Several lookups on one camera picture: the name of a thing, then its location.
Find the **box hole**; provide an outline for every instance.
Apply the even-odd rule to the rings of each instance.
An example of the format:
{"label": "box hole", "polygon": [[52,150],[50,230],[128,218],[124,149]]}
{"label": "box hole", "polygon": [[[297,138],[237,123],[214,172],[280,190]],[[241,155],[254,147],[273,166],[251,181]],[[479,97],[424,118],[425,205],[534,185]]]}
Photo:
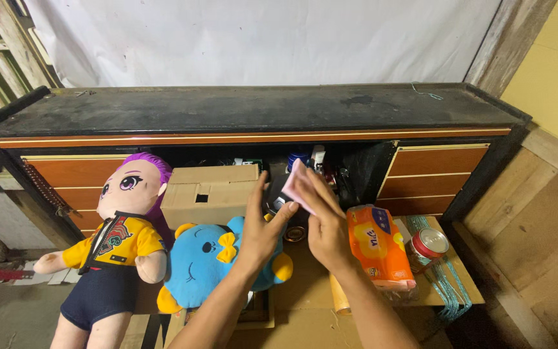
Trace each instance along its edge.
{"label": "box hole", "polygon": [[195,198],[195,202],[208,202],[208,195],[197,194],[197,197]]}

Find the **yellow jacket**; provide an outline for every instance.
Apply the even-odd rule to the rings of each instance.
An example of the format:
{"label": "yellow jacket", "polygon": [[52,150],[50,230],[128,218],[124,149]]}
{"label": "yellow jacket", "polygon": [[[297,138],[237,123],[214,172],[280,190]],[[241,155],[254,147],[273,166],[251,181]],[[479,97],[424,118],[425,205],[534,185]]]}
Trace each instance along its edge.
{"label": "yellow jacket", "polygon": [[[86,266],[86,271],[89,267],[135,266],[135,257],[165,249],[160,235],[145,216],[116,211],[114,223],[109,226],[109,222],[106,219],[92,236],[64,250],[66,266],[75,269]],[[100,238],[105,225],[107,231]]]}

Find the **pink cloth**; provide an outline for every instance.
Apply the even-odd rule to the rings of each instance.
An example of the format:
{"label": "pink cloth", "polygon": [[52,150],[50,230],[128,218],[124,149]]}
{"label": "pink cloth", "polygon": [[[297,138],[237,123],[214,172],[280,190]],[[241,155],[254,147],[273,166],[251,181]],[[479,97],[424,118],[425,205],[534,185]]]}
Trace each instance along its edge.
{"label": "pink cloth", "polygon": [[283,194],[290,196],[292,200],[298,202],[304,209],[306,209],[310,214],[315,216],[314,210],[309,207],[303,200],[303,198],[296,192],[296,185],[295,179],[298,178],[305,186],[310,187],[311,190],[315,193],[314,184],[311,182],[309,177],[307,177],[306,167],[305,164],[301,161],[301,159],[296,159],[292,164],[292,172],[290,172],[290,176],[288,180],[285,181],[285,185],[281,191]]}

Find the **blue plush toy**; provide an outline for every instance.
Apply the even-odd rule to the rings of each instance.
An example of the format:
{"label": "blue plush toy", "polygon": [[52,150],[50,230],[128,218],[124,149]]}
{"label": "blue plush toy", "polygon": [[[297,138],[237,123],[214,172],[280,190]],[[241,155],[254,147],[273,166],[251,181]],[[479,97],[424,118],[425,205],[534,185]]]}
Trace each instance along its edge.
{"label": "blue plush toy", "polygon": [[[160,311],[175,313],[202,305],[238,258],[243,226],[244,217],[235,217],[228,223],[231,232],[211,224],[185,224],[175,231],[165,285],[156,301]],[[267,290],[292,276],[292,259],[283,253],[282,237],[283,233],[273,256],[253,283],[252,291]]]}

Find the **wooden cabinet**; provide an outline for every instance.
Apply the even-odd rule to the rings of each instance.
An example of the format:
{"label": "wooden cabinet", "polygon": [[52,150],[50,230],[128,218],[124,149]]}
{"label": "wooden cabinet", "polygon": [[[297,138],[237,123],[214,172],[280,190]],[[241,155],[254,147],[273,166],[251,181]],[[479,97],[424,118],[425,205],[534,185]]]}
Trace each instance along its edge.
{"label": "wooden cabinet", "polygon": [[442,216],[490,144],[399,147],[376,206],[394,216]]}
{"label": "wooden cabinet", "polygon": [[[412,84],[94,88],[81,96],[42,87],[0,109],[0,164],[69,238],[102,222],[101,188],[137,152],[178,167],[322,144],[330,162],[349,168],[350,205],[458,219],[513,157],[531,118],[469,84],[418,89],[441,99]],[[23,163],[76,214],[61,217]]]}

